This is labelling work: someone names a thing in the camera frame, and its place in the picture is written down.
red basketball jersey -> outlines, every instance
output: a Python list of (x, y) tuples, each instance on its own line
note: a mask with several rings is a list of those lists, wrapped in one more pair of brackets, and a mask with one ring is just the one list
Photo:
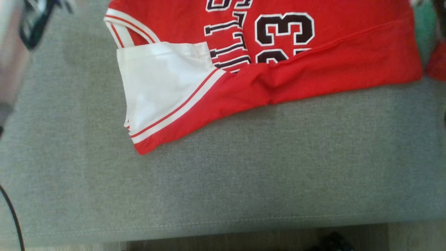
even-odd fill
[(430, 57), (426, 73), (439, 81), (446, 81), (446, 42), (439, 42)]
[(407, 0), (113, 0), (139, 153), (257, 106), (422, 75)]

white fabric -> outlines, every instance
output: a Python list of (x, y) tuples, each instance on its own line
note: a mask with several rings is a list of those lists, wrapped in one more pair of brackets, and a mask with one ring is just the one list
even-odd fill
[(117, 50), (117, 56), (127, 100), (129, 134), (135, 135), (164, 119), (155, 127), (134, 137), (135, 143), (187, 112), (224, 74), (224, 71), (217, 70), (200, 91), (189, 99), (206, 77), (216, 69), (205, 42), (161, 42), (122, 48)]
[(114, 24), (120, 24), (123, 25), (129, 29), (134, 30), (136, 33), (141, 35), (143, 38), (147, 40), (148, 43), (157, 43), (160, 42), (160, 39), (158, 36), (147, 26), (145, 26), (143, 23), (139, 22), (135, 18), (131, 17), (130, 15), (125, 14), (124, 12), (114, 10), (114, 9), (108, 9), (107, 13), (105, 13), (104, 21), (106, 22), (112, 22)]

red fabric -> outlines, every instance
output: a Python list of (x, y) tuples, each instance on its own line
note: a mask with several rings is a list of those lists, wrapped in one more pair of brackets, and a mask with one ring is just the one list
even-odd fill
[(237, 74), (226, 73), (185, 115), (135, 148), (148, 153), (216, 119), (258, 106), (420, 79), (411, 22), (406, 17), (278, 64), (250, 64)]
[[(206, 10), (210, 4), (225, 3), (229, 3), (225, 10)], [(110, 8), (146, 25), (162, 42), (207, 42), (212, 52), (241, 41), (237, 37), (240, 34), (244, 38), (245, 48), (238, 47), (212, 59), (227, 73), (186, 114), (136, 143), (140, 154), (216, 119), (254, 107), (400, 84), (422, 76), (413, 13), (407, 0), (112, 0)], [(206, 27), (239, 21), (237, 15), (244, 17), (241, 27), (235, 25), (206, 35)], [(268, 25), (271, 23), (259, 25), (263, 17), (285, 19), (286, 15), (313, 20), (314, 37), (297, 41), (296, 34), (309, 32), (303, 22), (289, 22), (287, 31)], [(272, 36), (271, 44), (259, 41), (258, 29), (262, 27), (266, 29), (264, 35)], [(129, 32), (136, 46), (150, 43), (138, 33)], [(281, 50), (288, 60), (256, 63), (259, 55), (268, 50)], [(224, 62), (247, 57), (251, 64), (242, 61), (223, 66)]]
[[(229, 2), (225, 11), (207, 11), (206, 5)], [(237, 8), (237, 4), (251, 3), (249, 8)], [(291, 58), (294, 50), (310, 49), (333, 40), (361, 32), (375, 26), (404, 18), (412, 9), (407, 0), (312, 0), (312, 1), (271, 1), (271, 0), (112, 0), (109, 8), (124, 12), (149, 27), (162, 42), (199, 43), (206, 41), (209, 49), (221, 49), (238, 42), (233, 34), (242, 32), (247, 50), (235, 50), (220, 54), (213, 63), (249, 56), (253, 63), (263, 50), (280, 48)], [(231, 27), (205, 35), (204, 27), (237, 20), (234, 13), (246, 12), (243, 29)], [(294, 45), (293, 35), (274, 36), (275, 45), (264, 46), (256, 42), (256, 20), (260, 16), (285, 13), (306, 13), (314, 19), (314, 38), (305, 45)], [(291, 26), (291, 34), (301, 32), (298, 25)], [(129, 30), (135, 45), (147, 44), (141, 36)], [(247, 62), (225, 70), (237, 70)]]
[(427, 74), (439, 81), (446, 81), (446, 42), (438, 43), (426, 68)]

gray couch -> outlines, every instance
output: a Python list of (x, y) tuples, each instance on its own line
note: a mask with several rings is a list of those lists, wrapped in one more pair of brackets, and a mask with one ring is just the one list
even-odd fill
[[(446, 84), (428, 78), (255, 109), (139, 156), (107, 2), (53, 17), (1, 140), (26, 245), (446, 217)], [(15, 243), (0, 200), (0, 246)]]

green object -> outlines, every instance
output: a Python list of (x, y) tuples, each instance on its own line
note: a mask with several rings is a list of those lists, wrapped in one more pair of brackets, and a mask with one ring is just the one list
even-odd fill
[(424, 1), (414, 7), (415, 34), (423, 65), (429, 61), (430, 55), (437, 44), (437, 18), (431, 1)]

